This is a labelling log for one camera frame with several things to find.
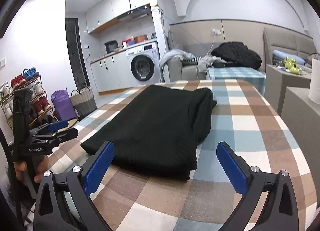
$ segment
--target range hood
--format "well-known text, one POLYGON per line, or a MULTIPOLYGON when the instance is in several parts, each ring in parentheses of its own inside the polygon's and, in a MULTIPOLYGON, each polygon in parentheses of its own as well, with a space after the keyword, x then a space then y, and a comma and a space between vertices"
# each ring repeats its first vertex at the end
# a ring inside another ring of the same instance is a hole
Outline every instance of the range hood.
POLYGON ((119 17, 117 17, 117 19, 121 22, 134 21, 149 15, 151 15, 151 7, 148 4, 121 14, 119 17))

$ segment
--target blue shoe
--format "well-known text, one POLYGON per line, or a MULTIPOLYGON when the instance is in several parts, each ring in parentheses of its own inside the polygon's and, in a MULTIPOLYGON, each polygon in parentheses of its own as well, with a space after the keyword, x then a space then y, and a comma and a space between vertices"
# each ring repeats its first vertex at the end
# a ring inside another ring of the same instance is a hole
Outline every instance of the blue shoe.
POLYGON ((31 79, 33 79, 33 75, 32 74, 30 74, 30 72, 29 72, 29 69, 24 69, 23 70, 23 78, 26 80, 26 81, 30 81, 31 79))
POLYGON ((29 70, 29 73, 33 76, 33 78, 35 78, 35 77, 37 77, 37 76, 40 75, 39 72, 37 72, 37 70, 36 70, 34 67, 32 67, 32 68, 29 70))

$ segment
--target metal screw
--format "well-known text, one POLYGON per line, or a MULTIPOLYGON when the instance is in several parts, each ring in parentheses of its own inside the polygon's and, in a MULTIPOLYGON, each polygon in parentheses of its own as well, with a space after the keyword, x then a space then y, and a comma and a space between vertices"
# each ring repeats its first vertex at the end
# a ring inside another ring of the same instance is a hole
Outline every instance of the metal screw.
POLYGON ((79 172, 80 170, 81 170, 80 166, 74 166, 72 169, 73 172, 79 172))
POLYGON ((288 172, 286 171, 286 170, 281 170, 281 174, 283 175, 283 176, 288 176, 288 172))
POLYGON ((43 175, 44 175, 45 177, 49 176, 50 174, 51 174, 51 171, 50 171, 50 170, 46 170, 46 171, 43 173, 43 175))
POLYGON ((260 169, 259 169, 257 166, 252 166, 252 167, 251 167, 251 170, 252 170, 253 172, 259 172, 259 171, 260 171, 260 169))

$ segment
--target purple bag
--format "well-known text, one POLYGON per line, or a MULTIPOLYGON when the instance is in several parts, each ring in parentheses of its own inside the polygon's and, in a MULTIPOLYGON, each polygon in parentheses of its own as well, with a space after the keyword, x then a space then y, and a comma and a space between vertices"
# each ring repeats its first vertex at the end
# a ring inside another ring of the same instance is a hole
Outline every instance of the purple bag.
POLYGON ((51 95, 51 101, 61 121, 77 117, 67 89, 55 91, 51 95))

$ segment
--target black pot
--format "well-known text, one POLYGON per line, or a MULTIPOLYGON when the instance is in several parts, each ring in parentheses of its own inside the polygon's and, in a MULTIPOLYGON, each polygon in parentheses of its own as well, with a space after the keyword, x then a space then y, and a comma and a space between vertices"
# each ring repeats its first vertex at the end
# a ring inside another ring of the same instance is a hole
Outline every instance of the black pot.
POLYGON ((107 54, 113 52, 116 48, 118 48, 118 42, 116 40, 109 41, 104 44, 107 50, 107 54))

